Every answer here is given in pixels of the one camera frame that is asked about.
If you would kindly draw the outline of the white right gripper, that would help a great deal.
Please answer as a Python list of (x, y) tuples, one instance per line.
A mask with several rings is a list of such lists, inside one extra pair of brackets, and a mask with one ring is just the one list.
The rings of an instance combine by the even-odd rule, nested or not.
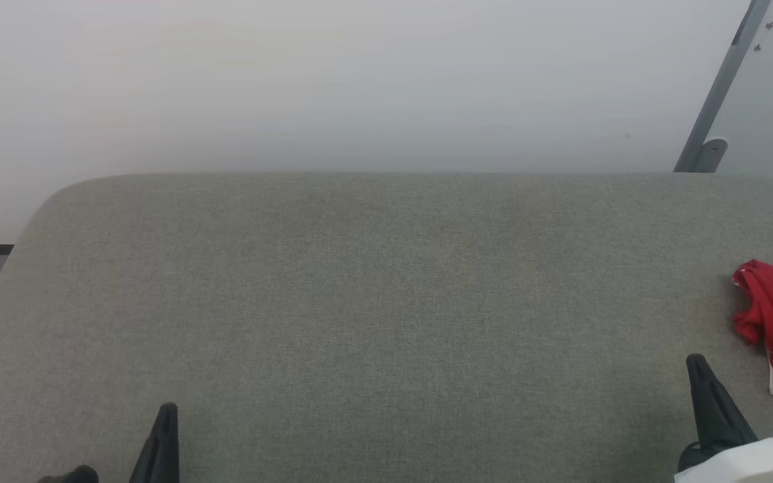
[(681, 453), (674, 481), (773, 482), (773, 437), (756, 436), (705, 357), (685, 364), (697, 442)]

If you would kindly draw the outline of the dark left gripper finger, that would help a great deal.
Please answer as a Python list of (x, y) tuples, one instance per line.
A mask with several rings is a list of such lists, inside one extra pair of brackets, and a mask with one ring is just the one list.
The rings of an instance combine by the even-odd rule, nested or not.
[(169, 402), (160, 406), (158, 410), (129, 483), (180, 482), (180, 480), (178, 407)]

